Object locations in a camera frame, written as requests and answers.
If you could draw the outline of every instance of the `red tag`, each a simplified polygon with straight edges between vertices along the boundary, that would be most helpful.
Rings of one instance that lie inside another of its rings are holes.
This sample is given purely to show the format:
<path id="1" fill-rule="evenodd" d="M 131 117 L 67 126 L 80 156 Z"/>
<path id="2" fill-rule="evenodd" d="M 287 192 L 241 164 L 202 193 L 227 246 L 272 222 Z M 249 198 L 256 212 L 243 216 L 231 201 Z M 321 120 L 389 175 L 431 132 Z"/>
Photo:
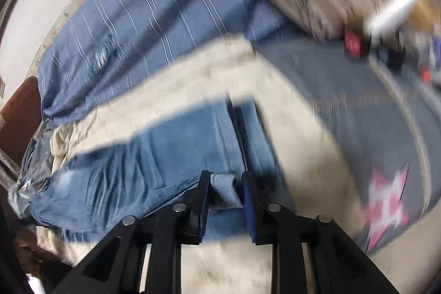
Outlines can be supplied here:
<path id="1" fill-rule="evenodd" d="M 423 83 L 430 83 L 432 81 L 431 73 L 427 68 L 421 69 L 420 79 Z"/>
<path id="2" fill-rule="evenodd" d="M 345 31 L 345 51 L 351 58 L 359 58 L 361 55 L 361 39 L 350 31 Z"/>

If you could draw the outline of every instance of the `star print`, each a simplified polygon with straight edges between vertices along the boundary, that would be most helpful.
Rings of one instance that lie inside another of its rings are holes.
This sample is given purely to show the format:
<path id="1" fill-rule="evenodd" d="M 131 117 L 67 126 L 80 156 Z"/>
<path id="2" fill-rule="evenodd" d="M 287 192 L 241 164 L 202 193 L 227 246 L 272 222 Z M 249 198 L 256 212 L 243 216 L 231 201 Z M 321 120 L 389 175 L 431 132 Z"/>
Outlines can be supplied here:
<path id="1" fill-rule="evenodd" d="M 369 185 L 369 205 L 366 208 L 366 222 L 370 225 L 367 250 L 372 250 L 389 226 L 406 226 L 408 216 L 404 210 L 401 195 L 407 179 L 409 166 L 395 173 L 392 182 L 374 169 Z"/>

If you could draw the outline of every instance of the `gray fabric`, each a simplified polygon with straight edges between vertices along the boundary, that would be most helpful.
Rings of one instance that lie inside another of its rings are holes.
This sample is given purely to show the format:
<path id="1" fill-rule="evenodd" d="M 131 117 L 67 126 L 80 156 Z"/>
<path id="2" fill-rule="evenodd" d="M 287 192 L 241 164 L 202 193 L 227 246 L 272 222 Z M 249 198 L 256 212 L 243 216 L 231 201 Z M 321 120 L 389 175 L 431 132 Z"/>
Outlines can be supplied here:
<path id="1" fill-rule="evenodd" d="M 50 138 L 57 128 L 52 120 L 40 125 L 29 142 L 17 182 L 8 190 L 8 202 L 19 218 L 29 218 L 29 201 L 52 176 Z"/>
<path id="2" fill-rule="evenodd" d="M 345 56 L 341 42 L 320 44 L 311 39 L 267 42 L 257 51 L 274 64 L 310 101 L 316 115 L 338 141 L 347 158 L 364 206 L 368 206 L 369 184 L 374 170 L 386 181 L 407 168 L 407 181 L 401 197 L 408 214 L 408 225 L 418 220 L 425 203 L 433 207 L 441 196 L 441 178 L 430 176 L 430 192 L 423 195 L 422 151 L 416 144 L 409 116 L 416 119 L 417 130 L 427 148 L 429 171 L 441 170 L 441 122 L 438 97 L 418 88 L 410 76 L 392 75 L 388 81 L 404 94 L 405 105 L 399 104 L 391 91 L 373 71 L 368 61 L 354 61 Z M 388 227 L 377 248 L 390 242 L 405 226 Z M 356 239 L 367 247 L 368 228 Z"/>

